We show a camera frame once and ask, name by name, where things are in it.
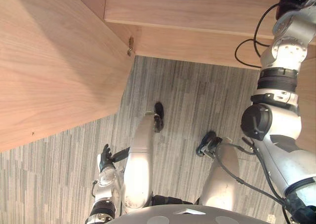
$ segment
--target wire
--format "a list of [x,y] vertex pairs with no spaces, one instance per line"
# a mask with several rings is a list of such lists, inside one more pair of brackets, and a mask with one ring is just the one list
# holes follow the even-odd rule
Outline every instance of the wire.
[[98,183],[98,181],[94,181],[94,182],[92,183],[92,189],[91,189],[91,196],[94,197],[94,198],[95,198],[95,195],[94,195],[94,193],[93,193],[93,190],[94,190],[94,186],[95,186],[96,183]]
[[230,170],[222,163],[221,158],[218,155],[218,149],[222,145],[232,146],[232,144],[219,144],[216,147],[216,149],[215,149],[215,157],[216,157],[218,163],[220,164],[220,166],[223,168],[223,170],[227,172],[227,174],[229,174],[231,177],[233,177],[237,182],[241,183],[242,185],[245,185],[245,186],[247,186],[247,187],[249,187],[249,188],[251,188],[251,189],[253,189],[253,190],[255,190],[255,191],[257,191],[257,192],[259,192],[259,193],[271,198],[271,199],[273,199],[275,202],[277,202],[280,205],[284,205],[284,203],[281,200],[273,197],[271,194],[269,194],[269,193],[267,193],[267,192],[255,187],[255,186],[252,186],[251,184],[245,182],[244,180],[242,180],[241,178],[239,178],[238,176],[235,176],[232,172],[230,172]]
[[286,214],[286,211],[285,211],[284,206],[282,206],[282,212],[283,212],[284,218],[285,218],[285,220],[286,220],[286,223],[287,223],[287,224],[291,224],[291,222],[290,222],[290,220],[288,219],[288,216],[287,216],[287,214]]
[[238,56],[237,56],[237,51],[239,49],[239,47],[241,47],[242,44],[248,42],[248,41],[253,41],[253,39],[247,39],[247,40],[244,40],[243,42],[241,42],[237,47],[236,47],[236,50],[235,50],[235,59],[239,62],[239,63],[242,63],[243,65],[247,65],[247,66],[250,66],[250,67],[253,67],[253,68],[258,68],[260,69],[261,67],[260,66],[257,66],[257,65],[251,65],[251,64],[247,64],[245,63],[244,61],[241,61]]
[[268,8],[268,9],[266,10],[266,12],[261,16],[261,18],[260,18],[260,20],[259,20],[259,22],[258,22],[258,24],[257,24],[256,30],[255,30],[255,33],[254,33],[254,36],[253,36],[253,47],[254,47],[254,49],[255,49],[255,51],[256,51],[256,53],[257,53],[257,55],[258,55],[259,57],[261,57],[261,54],[259,53],[258,48],[257,48],[257,43],[258,43],[258,41],[257,41],[257,34],[258,34],[258,31],[259,31],[259,27],[260,27],[260,25],[261,25],[261,22],[262,22],[262,20],[265,18],[265,16],[266,16],[272,9],[274,9],[274,8],[277,7],[277,6],[281,6],[281,5],[288,5],[288,6],[294,7],[295,9],[301,9],[301,8],[302,8],[300,5],[295,4],[295,3],[291,3],[291,2],[280,2],[280,3],[275,3],[274,5],[272,5],[270,8]]
[[275,195],[275,197],[276,197],[277,199],[282,200],[282,202],[285,203],[284,199],[279,196],[279,194],[277,193],[277,191],[276,191],[275,188],[273,187],[273,184],[272,184],[272,181],[271,181],[271,179],[270,179],[270,175],[269,175],[268,169],[267,169],[267,167],[266,167],[266,164],[265,164],[265,162],[264,162],[264,160],[263,160],[261,154],[260,154],[260,153],[258,152],[258,150],[255,148],[255,145],[254,145],[253,141],[252,141],[252,143],[251,143],[251,142],[250,142],[248,139],[246,139],[245,137],[242,137],[242,140],[243,140],[247,145],[249,145],[249,146],[253,149],[253,151],[254,151],[254,153],[256,154],[258,160],[260,161],[260,164],[261,164],[262,169],[263,169],[263,173],[265,174],[266,180],[267,180],[267,182],[268,182],[268,185],[269,185],[269,187],[270,187],[272,193]]
[[261,16],[261,18],[260,18],[260,20],[259,20],[259,22],[258,22],[258,24],[257,24],[256,30],[255,30],[255,34],[253,35],[253,47],[255,48],[255,51],[256,51],[256,53],[257,53],[257,55],[258,55],[259,57],[261,57],[261,55],[260,55],[260,53],[259,53],[259,51],[258,51],[258,49],[257,49],[257,44],[256,44],[257,33],[258,33],[258,31],[259,31],[259,27],[260,27],[260,25],[261,25],[262,20],[265,18],[265,16],[266,16],[272,9],[274,9],[275,7],[277,7],[277,6],[279,6],[279,5],[280,5],[279,3],[276,3],[276,4],[272,5],[270,8],[268,8],[268,9],[266,10],[266,12]]

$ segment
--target striped carpet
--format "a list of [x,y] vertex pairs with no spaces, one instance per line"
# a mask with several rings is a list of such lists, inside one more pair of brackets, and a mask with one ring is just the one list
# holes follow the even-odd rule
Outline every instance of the striped carpet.
[[[212,161],[197,157],[195,148],[210,129],[242,145],[240,118],[257,76],[255,70],[136,57],[116,114],[0,153],[0,223],[83,223],[93,202],[97,153],[105,143],[113,152],[128,147],[156,101],[164,105],[165,127],[154,137],[154,194],[196,201]],[[238,157],[241,177],[268,190],[256,158]],[[278,204],[242,185],[234,210],[284,223]]]

